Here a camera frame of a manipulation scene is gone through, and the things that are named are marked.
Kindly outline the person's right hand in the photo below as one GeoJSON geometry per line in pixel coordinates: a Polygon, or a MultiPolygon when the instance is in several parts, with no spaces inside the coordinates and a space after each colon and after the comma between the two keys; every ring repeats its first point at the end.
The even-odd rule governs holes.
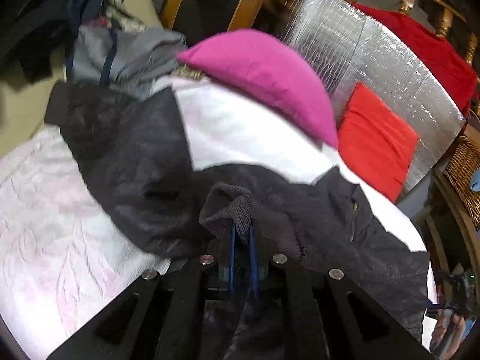
{"type": "Polygon", "coordinates": [[[437,359],[450,359],[459,349],[464,332],[465,319],[463,316],[452,314],[448,317],[444,315],[444,310],[438,310],[437,322],[432,333],[430,344],[437,345],[442,342],[446,342],[447,344],[444,346],[443,352],[437,356],[437,359]],[[454,326],[452,334],[448,339],[445,339],[450,325],[454,326]]]}

